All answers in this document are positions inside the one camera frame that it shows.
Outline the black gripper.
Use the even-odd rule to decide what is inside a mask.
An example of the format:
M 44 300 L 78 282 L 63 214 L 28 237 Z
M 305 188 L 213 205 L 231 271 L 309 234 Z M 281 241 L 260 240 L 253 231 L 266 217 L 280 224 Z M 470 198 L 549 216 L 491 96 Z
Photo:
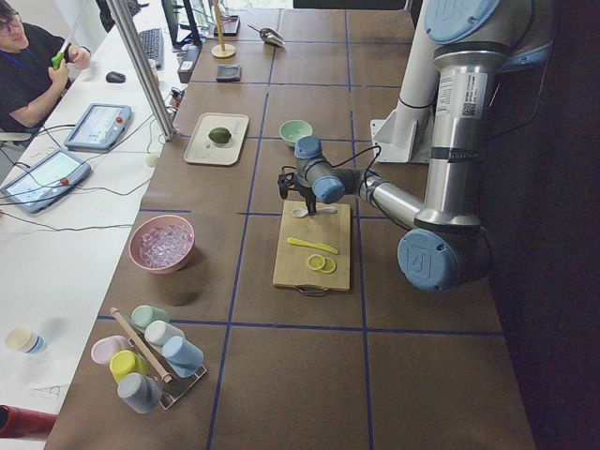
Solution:
M 316 196 L 311 187 L 300 186 L 299 193 L 305 199 L 307 206 L 307 215 L 313 217 L 316 215 Z

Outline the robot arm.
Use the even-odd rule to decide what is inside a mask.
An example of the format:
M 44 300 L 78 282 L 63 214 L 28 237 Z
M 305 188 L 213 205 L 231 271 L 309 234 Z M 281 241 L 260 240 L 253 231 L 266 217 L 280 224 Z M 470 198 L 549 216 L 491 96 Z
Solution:
M 309 211 L 346 195 L 379 209 L 405 229 L 398 265 L 423 291 L 483 278 L 492 250 L 476 200 L 496 79 L 549 58 L 556 12 L 553 1 L 422 3 L 397 106 L 370 126 L 377 162 L 427 166 L 423 198 L 370 168 L 335 167 L 312 136 L 296 144 L 280 191 L 298 191 Z

